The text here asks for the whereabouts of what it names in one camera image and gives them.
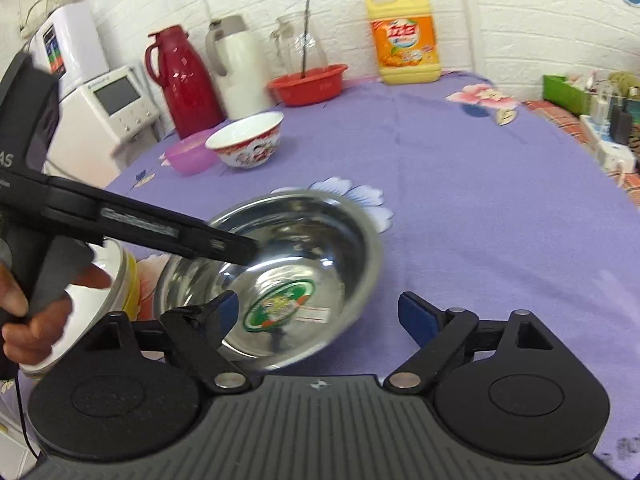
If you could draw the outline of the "person's left hand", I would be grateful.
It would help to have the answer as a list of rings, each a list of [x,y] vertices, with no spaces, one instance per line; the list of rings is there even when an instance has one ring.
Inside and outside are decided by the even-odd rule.
[[[27,314],[26,297],[4,264],[1,265],[1,307],[19,318]],[[60,298],[31,316],[25,324],[6,324],[2,328],[4,354],[20,365],[40,363],[62,338],[72,311],[73,301],[67,292],[63,292]]]

